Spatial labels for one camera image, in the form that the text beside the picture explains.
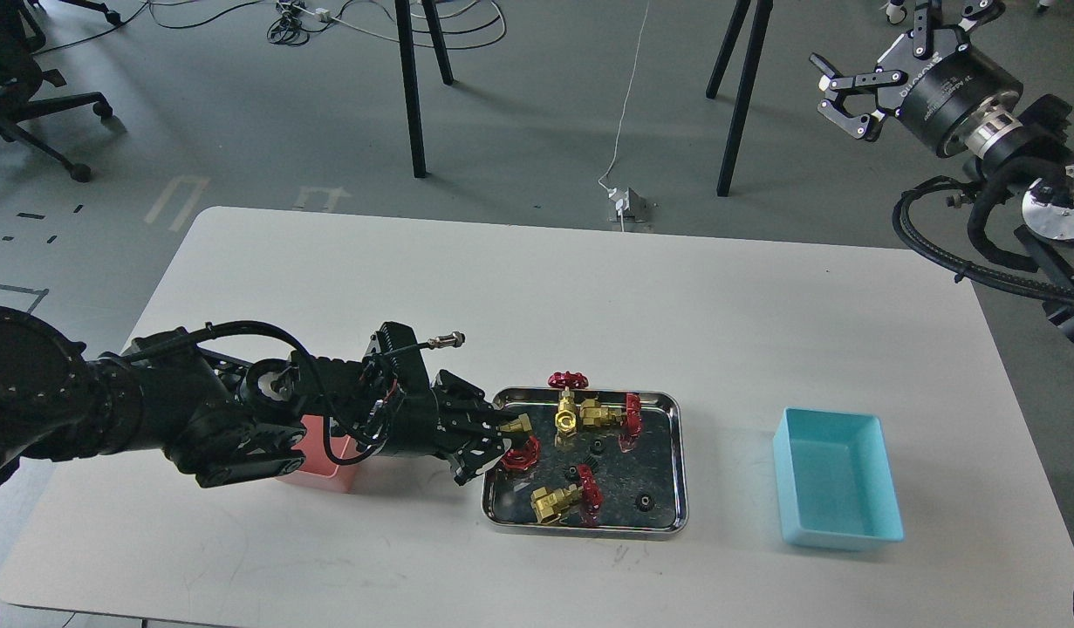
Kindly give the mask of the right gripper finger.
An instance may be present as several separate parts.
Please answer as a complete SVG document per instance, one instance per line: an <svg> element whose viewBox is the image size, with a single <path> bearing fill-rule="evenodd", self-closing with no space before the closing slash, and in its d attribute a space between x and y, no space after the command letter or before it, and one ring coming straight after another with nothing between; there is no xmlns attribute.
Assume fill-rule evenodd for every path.
<svg viewBox="0 0 1074 628"><path fill-rule="evenodd" d="M970 40L983 25L998 20L1007 10L1007 1L904 1L904 35L923 40L928 33L939 39L953 33Z"/></svg>
<svg viewBox="0 0 1074 628"><path fill-rule="evenodd" d="M875 108L869 113L852 114L846 108L850 97L873 96L875 99L879 89L895 87L905 83L905 74L901 71L885 72L884 69L876 69L868 74L844 75L840 74L829 61L819 55L812 53L809 56L809 63L821 70L821 82L818 88L823 92L823 99L818 103L818 111L825 119L840 128L852 138L874 142L882 132L882 126L886 118L887 109Z"/></svg>

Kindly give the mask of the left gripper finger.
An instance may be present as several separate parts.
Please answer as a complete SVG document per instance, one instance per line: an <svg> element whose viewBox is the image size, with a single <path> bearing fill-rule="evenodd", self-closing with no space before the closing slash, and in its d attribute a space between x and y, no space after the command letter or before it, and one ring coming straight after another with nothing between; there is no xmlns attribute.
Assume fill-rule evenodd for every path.
<svg viewBox="0 0 1074 628"><path fill-rule="evenodd" d="M513 444L509 436L453 436L449 438L450 473L458 486L468 484L489 464L500 461L505 450Z"/></svg>
<svg viewBox="0 0 1074 628"><path fill-rule="evenodd" d="M511 411L487 401L484 390L448 370L436 374L434 397L438 422L446 432L500 434L500 426L513 420Z"/></svg>

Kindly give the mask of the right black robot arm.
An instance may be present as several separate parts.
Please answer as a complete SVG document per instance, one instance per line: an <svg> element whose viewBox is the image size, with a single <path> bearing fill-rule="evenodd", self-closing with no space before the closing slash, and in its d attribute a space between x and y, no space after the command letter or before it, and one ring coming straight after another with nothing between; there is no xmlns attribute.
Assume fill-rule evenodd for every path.
<svg viewBox="0 0 1074 628"><path fill-rule="evenodd" d="M1003 13L1000 1L967 1L945 23L939 1L920 1L913 24L867 74L846 75L818 53L819 111L852 138L879 138L896 119L946 159L970 154L967 181L935 176L904 191L892 210L896 235L915 253L982 283L1037 301L1074 345L1074 267L1058 247L1074 248L1074 151L1066 147L1071 105L1055 94L1016 112L1024 84L973 47L971 33ZM916 199L950 192L970 206L967 236L983 265L944 250L911 220Z"/></svg>

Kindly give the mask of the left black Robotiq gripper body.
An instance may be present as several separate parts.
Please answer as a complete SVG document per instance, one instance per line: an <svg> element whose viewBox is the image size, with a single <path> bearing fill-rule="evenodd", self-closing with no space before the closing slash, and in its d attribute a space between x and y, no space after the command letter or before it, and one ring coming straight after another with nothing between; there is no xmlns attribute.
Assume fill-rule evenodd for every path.
<svg viewBox="0 0 1074 628"><path fill-rule="evenodd" d="M354 462L371 457L430 456L447 461L452 472L466 472L468 425L458 393L464 384L450 373L429 380L421 353L433 347L459 345L460 333L449 338L417 341L413 328L384 322L373 335L360 363L353 401L354 430L369 437L354 447Z"/></svg>

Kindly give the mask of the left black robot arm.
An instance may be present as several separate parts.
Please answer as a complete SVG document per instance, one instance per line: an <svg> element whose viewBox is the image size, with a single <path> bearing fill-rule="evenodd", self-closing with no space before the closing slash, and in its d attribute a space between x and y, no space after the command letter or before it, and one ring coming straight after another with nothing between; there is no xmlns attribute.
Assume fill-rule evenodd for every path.
<svg viewBox="0 0 1074 628"><path fill-rule="evenodd" d="M121 354L86 360L33 313L0 306L0 488L30 461L85 461L159 450L202 488L296 472L304 417L321 436L353 438L351 466L384 456L448 463L458 484L524 444L516 413L497 409L458 375L429 378L420 342L386 322L358 361L317 357L291 334L242 319L136 338Z"/></svg>

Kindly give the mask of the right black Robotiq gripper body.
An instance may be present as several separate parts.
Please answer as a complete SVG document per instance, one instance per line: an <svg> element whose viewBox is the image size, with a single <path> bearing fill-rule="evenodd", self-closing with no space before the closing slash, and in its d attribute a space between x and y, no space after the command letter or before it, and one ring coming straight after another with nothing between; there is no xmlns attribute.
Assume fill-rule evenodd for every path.
<svg viewBox="0 0 1074 628"><path fill-rule="evenodd" d="M914 56L919 44L903 33L877 59L877 68L899 74L905 83L879 88L879 109L896 119L939 158L966 151L960 131L972 112L984 103L1015 105L1024 84L970 43L958 25L932 32L932 52Z"/></svg>

